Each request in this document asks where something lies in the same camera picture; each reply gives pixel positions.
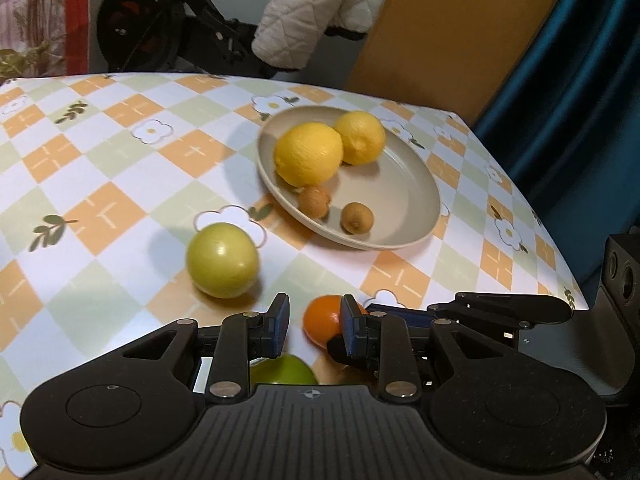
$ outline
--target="curtain fold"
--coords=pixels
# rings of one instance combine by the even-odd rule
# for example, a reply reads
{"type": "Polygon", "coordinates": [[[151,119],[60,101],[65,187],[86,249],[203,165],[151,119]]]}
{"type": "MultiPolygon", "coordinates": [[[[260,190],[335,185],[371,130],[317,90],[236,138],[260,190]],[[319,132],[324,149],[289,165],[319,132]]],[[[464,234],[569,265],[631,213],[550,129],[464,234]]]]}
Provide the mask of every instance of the curtain fold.
{"type": "Polygon", "coordinates": [[[558,0],[474,127],[588,299],[607,236],[640,217],[639,51],[640,0],[558,0]]]}

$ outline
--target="beige plate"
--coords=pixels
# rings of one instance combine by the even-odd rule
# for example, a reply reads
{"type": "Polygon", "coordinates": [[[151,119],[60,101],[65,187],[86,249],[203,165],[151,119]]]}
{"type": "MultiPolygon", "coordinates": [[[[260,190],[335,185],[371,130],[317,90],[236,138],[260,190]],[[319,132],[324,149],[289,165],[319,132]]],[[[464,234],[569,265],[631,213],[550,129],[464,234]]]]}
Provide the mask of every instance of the beige plate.
{"type": "Polygon", "coordinates": [[[301,123],[333,126],[345,113],[326,106],[299,106],[267,120],[258,137],[257,165],[260,176],[276,200],[305,226],[329,240],[356,249],[389,250],[423,240],[440,216],[440,193],[433,175],[420,156],[400,137],[386,130],[385,150],[378,160],[363,166],[343,164],[322,184],[332,202],[329,214],[315,221],[298,210],[296,189],[275,172],[273,150],[277,139],[301,123]],[[375,222],[365,235],[347,234],[340,212],[349,202],[361,202],[373,211],[375,222]]]}

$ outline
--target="small brown fruit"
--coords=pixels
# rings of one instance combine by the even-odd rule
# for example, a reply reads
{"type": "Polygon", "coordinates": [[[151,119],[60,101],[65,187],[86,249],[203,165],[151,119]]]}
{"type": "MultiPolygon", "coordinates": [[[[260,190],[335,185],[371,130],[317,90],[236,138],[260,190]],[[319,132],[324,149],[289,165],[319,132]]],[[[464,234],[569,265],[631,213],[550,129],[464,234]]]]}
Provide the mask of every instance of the small brown fruit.
{"type": "Polygon", "coordinates": [[[298,209],[313,220],[324,218],[329,212],[331,195],[322,186],[308,186],[298,195],[298,209]]]}
{"type": "Polygon", "coordinates": [[[340,216],[340,224],[352,235],[363,235],[373,227],[373,213],[364,204],[351,202],[344,206],[340,216]]]}

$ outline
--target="checkered tablecloth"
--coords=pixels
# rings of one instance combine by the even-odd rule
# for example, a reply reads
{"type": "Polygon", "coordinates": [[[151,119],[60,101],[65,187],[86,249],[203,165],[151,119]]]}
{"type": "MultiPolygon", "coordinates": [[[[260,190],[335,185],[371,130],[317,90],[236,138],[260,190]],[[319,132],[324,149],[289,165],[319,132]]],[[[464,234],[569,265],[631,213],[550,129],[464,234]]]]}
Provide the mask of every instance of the checkered tablecloth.
{"type": "Polygon", "coordinates": [[[181,317],[219,324],[286,292],[287,350],[331,382],[340,368],[300,328],[323,294],[425,308],[456,291],[513,291],[586,308],[527,201],[450,112],[270,80],[124,74],[10,82],[0,123],[2,480],[20,473],[9,414],[34,387],[181,317]],[[349,250],[274,202],[254,165],[258,130],[303,104],[371,112],[422,156],[443,202],[426,242],[349,250]],[[262,233],[260,282],[236,300],[206,298],[184,270],[205,211],[262,233]]]}

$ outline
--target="plate rim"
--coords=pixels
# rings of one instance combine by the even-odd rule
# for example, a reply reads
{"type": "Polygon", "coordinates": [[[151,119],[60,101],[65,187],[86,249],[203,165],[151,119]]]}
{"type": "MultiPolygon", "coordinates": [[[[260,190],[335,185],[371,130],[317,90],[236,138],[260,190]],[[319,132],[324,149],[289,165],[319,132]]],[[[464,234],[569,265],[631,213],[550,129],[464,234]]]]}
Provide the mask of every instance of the plate rim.
{"type": "MultiPolygon", "coordinates": [[[[418,244],[424,240],[426,240],[427,238],[429,238],[433,232],[435,231],[438,222],[440,221],[440,210],[438,210],[438,220],[436,221],[436,223],[434,224],[434,226],[431,228],[431,230],[425,234],[424,236],[420,237],[420,238],[416,238],[415,240],[412,240],[410,242],[407,242],[405,244],[373,244],[370,242],[361,242],[359,240],[353,240],[353,239],[349,239],[347,235],[343,235],[341,233],[334,233],[334,231],[329,231],[329,229],[325,228],[322,224],[316,222],[315,220],[309,218],[308,216],[302,214],[298,208],[293,207],[288,200],[286,200],[284,198],[284,196],[282,195],[282,193],[280,192],[280,189],[278,188],[278,186],[276,186],[276,184],[272,181],[272,179],[267,175],[267,171],[264,169],[264,166],[262,164],[262,158],[260,157],[260,150],[258,149],[258,143],[260,142],[260,138],[262,137],[262,135],[264,134],[264,131],[266,129],[266,127],[268,126],[269,123],[271,123],[271,121],[274,120],[274,118],[276,118],[277,116],[284,114],[284,113],[291,113],[294,110],[297,110],[299,108],[329,108],[331,110],[339,110],[341,112],[347,113],[349,111],[352,110],[344,110],[343,108],[338,108],[335,106],[325,106],[325,105],[300,105],[300,106],[295,106],[293,108],[286,108],[285,110],[280,110],[278,112],[276,112],[275,114],[271,115],[271,117],[269,117],[269,119],[267,119],[264,124],[260,127],[260,130],[258,131],[258,136],[255,139],[256,142],[256,157],[255,157],[255,165],[258,168],[258,174],[260,174],[260,179],[262,180],[262,182],[264,183],[264,185],[267,187],[267,189],[269,190],[269,192],[271,193],[271,195],[274,197],[274,199],[277,200],[278,204],[280,204],[280,206],[282,206],[291,216],[293,216],[293,218],[300,222],[302,225],[308,227],[309,229],[311,229],[313,232],[315,232],[316,234],[320,235],[321,237],[326,238],[327,240],[331,240],[334,243],[340,244],[340,245],[344,245],[347,247],[350,247],[352,249],[360,249],[360,250],[374,250],[374,251],[392,251],[392,250],[396,250],[396,249],[402,249],[405,247],[410,247],[413,246],[415,244],[418,244]]],[[[389,135],[395,135],[392,131],[390,131],[388,128],[385,128],[385,132],[389,135]]],[[[427,171],[429,172],[429,174],[431,175],[431,178],[433,179],[433,182],[436,185],[436,192],[438,193],[438,206],[439,208],[442,208],[442,194],[440,193],[440,186],[438,185],[438,181],[436,180],[436,177],[433,175],[433,173],[431,173],[431,170],[429,169],[429,167],[427,166],[426,162],[420,157],[420,155],[418,155],[418,153],[415,152],[415,150],[409,146],[409,149],[412,151],[412,153],[417,156],[418,158],[420,158],[420,161],[424,164],[424,167],[427,169],[427,171]]]]}

